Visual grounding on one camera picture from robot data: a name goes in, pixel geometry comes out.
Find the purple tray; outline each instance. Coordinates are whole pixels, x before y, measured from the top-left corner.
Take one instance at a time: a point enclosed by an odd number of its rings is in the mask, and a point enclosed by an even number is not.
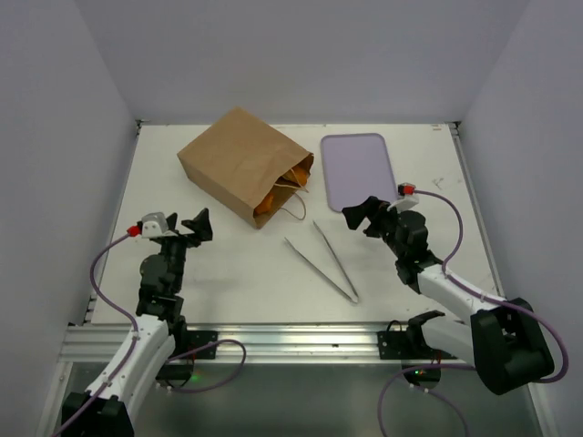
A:
[[[389,154],[379,134],[327,135],[321,148],[328,206],[334,211],[360,205],[369,196],[391,203],[398,199]]]

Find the orange object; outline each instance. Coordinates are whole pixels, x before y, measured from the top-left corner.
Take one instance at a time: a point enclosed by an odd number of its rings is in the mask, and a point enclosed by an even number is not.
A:
[[[300,166],[295,166],[292,169],[286,171],[282,178],[305,187],[308,183],[308,172]]]
[[[255,207],[255,214],[260,215],[265,214],[266,212],[270,212],[271,207],[273,206],[274,197],[275,196],[273,195],[273,193],[268,193],[267,196],[263,198],[261,203],[257,207]]]

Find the white wall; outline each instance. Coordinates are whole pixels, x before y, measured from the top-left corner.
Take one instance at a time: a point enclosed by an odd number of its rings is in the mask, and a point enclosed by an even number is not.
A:
[[[2,435],[36,429],[67,322],[87,305],[135,124],[77,7],[0,3]]]
[[[567,343],[570,374],[546,387],[567,437],[583,435],[582,16],[580,0],[533,0],[462,125],[506,294]]]
[[[137,117],[459,120],[528,0],[76,0]]]

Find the tweezers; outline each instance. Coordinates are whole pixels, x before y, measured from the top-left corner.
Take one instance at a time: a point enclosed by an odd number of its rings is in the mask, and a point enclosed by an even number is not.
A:
[[[344,269],[343,264],[340,262],[340,260],[338,259],[338,256],[336,255],[336,252],[334,251],[334,249],[332,248],[332,244],[330,244],[330,241],[328,240],[328,238],[326,237],[326,235],[323,233],[323,231],[320,229],[320,227],[318,226],[318,224],[313,221],[312,222],[314,227],[316,228],[316,230],[318,231],[318,233],[322,236],[324,242],[326,243],[326,246],[328,247],[328,250],[330,251],[330,253],[332,253],[332,257],[334,258],[334,261],[336,262],[336,265],[338,266],[338,268],[340,269],[340,271],[342,272],[344,278],[346,279],[346,282],[348,282],[348,285],[350,286],[351,291],[354,294],[354,297],[350,296],[346,291],[344,291],[342,289],[342,287],[340,287],[338,284],[336,284],[336,282],[334,282],[333,280],[331,280],[328,276],[326,276],[326,274],[321,271],[320,269],[318,269],[315,264],[313,262],[311,262],[309,259],[307,259],[299,250],[297,250],[292,243],[288,240],[285,239],[285,242],[288,243],[288,245],[290,246],[290,248],[298,255],[300,256],[300,258],[302,258],[306,263],[308,263],[308,265],[310,267],[312,267],[312,269],[318,273],[318,275],[320,275],[326,282],[328,282],[336,291],[338,291],[340,293],[340,295],[349,300],[351,303],[358,303],[360,297],[358,296],[358,292],[356,291],[356,288],[354,287],[353,282],[350,280],[350,278],[348,277],[348,274],[346,273],[346,270]]]

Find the white tabletop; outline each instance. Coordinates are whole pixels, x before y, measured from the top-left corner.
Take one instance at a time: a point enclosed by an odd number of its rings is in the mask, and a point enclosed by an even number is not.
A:
[[[304,198],[308,216],[297,221],[283,211],[267,225],[253,229],[217,200],[190,182],[177,152],[207,126],[145,126],[118,216],[114,236],[149,212],[178,212],[192,219],[210,209],[214,240],[187,254],[180,296],[182,314],[190,323],[366,323],[408,320],[433,309],[444,310],[401,283],[394,254],[381,240],[368,239],[346,228],[342,214],[326,203],[320,141],[330,134],[376,132],[386,141],[397,183],[411,182],[420,189],[449,197],[465,221],[465,240],[450,267],[484,290],[494,281],[487,262],[476,217],[465,185],[455,145],[446,125],[283,125],[274,126],[315,155],[309,194]],[[286,207],[301,213],[291,198]],[[457,224],[449,207],[422,198],[415,210],[427,218],[430,249],[444,258],[455,244]],[[289,238],[338,284],[348,290],[341,272],[312,226],[316,220],[342,260],[361,303],[342,299],[283,242]],[[134,312],[138,303],[141,261],[158,253],[159,246],[133,239],[111,250],[101,282],[102,290],[124,309]],[[125,318],[102,301],[93,323],[125,323]]]

